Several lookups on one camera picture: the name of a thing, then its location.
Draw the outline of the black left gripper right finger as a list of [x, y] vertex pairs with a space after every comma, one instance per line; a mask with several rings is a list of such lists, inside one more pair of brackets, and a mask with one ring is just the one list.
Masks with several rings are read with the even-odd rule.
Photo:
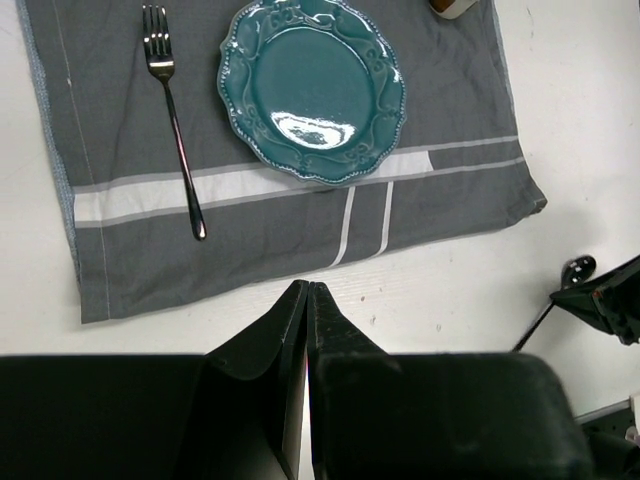
[[386, 352], [340, 311], [328, 286], [311, 282], [306, 302], [307, 365], [311, 428], [311, 461], [314, 478], [325, 479], [321, 425], [325, 406], [320, 392], [319, 363], [328, 355], [360, 355]]

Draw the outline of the teal ceramic plate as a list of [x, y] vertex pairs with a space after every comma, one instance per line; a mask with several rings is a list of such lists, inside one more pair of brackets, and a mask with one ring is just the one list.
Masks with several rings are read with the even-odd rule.
[[220, 45], [217, 89], [265, 165], [328, 186], [374, 172], [407, 118], [396, 53], [346, 1], [252, 1]]

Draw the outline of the silver metal fork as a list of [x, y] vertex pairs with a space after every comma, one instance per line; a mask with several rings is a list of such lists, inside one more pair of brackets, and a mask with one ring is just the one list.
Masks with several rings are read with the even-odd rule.
[[175, 73], [175, 60], [166, 9], [163, 6], [142, 5], [142, 32], [147, 69], [161, 83], [165, 94], [170, 124], [180, 161], [192, 235], [197, 241], [204, 241], [207, 238], [206, 224], [186, 156], [177, 111], [169, 86], [169, 82]]

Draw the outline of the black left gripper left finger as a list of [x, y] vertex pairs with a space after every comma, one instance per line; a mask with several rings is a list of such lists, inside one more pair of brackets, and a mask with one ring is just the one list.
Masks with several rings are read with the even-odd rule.
[[209, 354], [208, 478], [297, 478], [307, 294], [307, 282], [292, 282], [263, 316]]

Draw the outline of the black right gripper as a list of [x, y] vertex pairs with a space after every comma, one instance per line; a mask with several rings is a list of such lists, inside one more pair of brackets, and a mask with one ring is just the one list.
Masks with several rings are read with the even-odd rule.
[[623, 345], [639, 343], [639, 257], [595, 281], [558, 290], [550, 299], [590, 327], [609, 329]]

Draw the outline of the grey striped cloth placemat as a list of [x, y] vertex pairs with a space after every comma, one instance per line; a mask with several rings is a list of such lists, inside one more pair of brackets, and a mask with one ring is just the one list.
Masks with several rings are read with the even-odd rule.
[[546, 205], [518, 140], [499, 17], [424, 1], [359, 1], [407, 88], [397, 150], [331, 188], [263, 165], [216, 88], [238, 1], [170, 1], [177, 100], [208, 236], [189, 226], [162, 87], [138, 1], [20, 1], [83, 323], [180, 307], [263, 280], [508, 228]]

